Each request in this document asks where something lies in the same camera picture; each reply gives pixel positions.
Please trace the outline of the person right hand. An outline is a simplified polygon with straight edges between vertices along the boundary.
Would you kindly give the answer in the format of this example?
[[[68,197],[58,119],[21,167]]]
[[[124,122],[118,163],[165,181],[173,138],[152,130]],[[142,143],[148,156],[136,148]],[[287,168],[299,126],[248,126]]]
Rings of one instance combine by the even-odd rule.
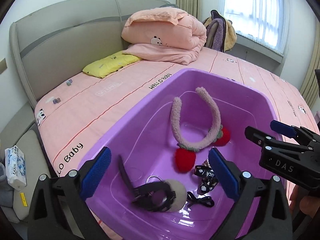
[[[291,193],[291,196],[289,198],[289,200],[291,201],[289,205],[289,210],[291,214],[293,214],[293,211],[297,203],[298,191],[299,191],[299,186],[295,185]],[[311,218],[313,218],[316,215],[319,209],[319,206],[320,206],[320,199],[312,196],[304,196],[302,200],[299,202],[300,211],[310,216]]]

